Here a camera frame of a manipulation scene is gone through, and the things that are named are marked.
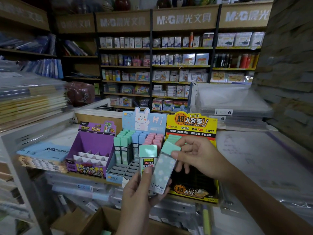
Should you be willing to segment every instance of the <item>bunny illustration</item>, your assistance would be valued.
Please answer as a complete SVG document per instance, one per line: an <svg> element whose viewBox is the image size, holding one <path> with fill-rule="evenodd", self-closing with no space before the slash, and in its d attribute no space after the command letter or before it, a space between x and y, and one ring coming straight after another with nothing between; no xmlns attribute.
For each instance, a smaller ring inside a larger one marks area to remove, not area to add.
<svg viewBox="0 0 313 235"><path fill-rule="evenodd" d="M139 107L135 108L136 118L135 118L135 129L141 131L148 131L148 125L150 121L148 120L148 115L150 109L145 109L143 113L140 113Z"/></svg>

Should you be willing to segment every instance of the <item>forearm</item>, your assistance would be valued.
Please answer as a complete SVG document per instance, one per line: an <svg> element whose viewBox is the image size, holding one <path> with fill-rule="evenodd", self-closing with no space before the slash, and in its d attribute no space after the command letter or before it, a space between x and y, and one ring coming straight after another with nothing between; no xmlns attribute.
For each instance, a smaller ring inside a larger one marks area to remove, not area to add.
<svg viewBox="0 0 313 235"><path fill-rule="evenodd" d="M313 234L313 228L233 167L225 184L265 234Z"/></svg>

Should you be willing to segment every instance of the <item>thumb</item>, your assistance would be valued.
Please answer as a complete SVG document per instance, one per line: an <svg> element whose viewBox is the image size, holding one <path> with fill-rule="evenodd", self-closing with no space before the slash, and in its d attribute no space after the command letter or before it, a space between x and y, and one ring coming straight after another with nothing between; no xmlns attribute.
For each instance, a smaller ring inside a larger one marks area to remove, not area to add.
<svg viewBox="0 0 313 235"><path fill-rule="evenodd" d="M194 160L194 157L192 154L185 153L182 151L172 151L171 156L172 156L172 158L174 158L180 162L188 163L191 166L194 166L195 160Z"/></svg>
<svg viewBox="0 0 313 235"><path fill-rule="evenodd" d="M141 180L138 186L138 192L143 195L148 195L148 190L150 188L152 178L152 168L146 167L141 176Z"/></svg>

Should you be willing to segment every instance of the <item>loose-leaf refill pack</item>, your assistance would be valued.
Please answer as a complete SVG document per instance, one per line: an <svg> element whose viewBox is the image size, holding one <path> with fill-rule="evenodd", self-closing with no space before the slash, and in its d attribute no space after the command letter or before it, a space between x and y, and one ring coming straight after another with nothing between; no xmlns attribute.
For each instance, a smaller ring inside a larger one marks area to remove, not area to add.
<svg viewBox="0 0 313 235"><path fill-rule="evenodd" d="M158 194L164 194L167 183L170 180L172 171L175 168L176 160L171 157L172 151L180 151L180 147L165 141L159 159L151 179L150 190Z"/></svg>
<svg viewBox="0 0 313 235"><path fill-rule="evenodd" d="M0 68L0 132L61 113L64 81Z"/></svg>

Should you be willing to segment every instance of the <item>hand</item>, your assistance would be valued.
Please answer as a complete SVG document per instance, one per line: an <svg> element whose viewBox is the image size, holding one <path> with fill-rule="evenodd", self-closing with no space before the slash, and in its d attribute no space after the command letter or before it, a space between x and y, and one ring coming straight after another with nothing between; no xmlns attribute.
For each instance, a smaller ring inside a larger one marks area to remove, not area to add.
<svg viewBox="0 0 313 235"><path fill-rule="evenodd" d="M149 212L170 191L167 186L164 194L148 198L152 168L146 167L140 180L137 172L123 189L122 212L116 235L146 234L149 225Z"/></svg>
<svg viewBox="0 0 313 235"><path fill-rule="evenodd" d="M206 176L222 181L235 168L207 138L184 136L175 144L182 148L181 151L173 151L171 154L178 160L175 169L177 172L180 172L184 165L188 174L189 165L192 165Z"/></svg>

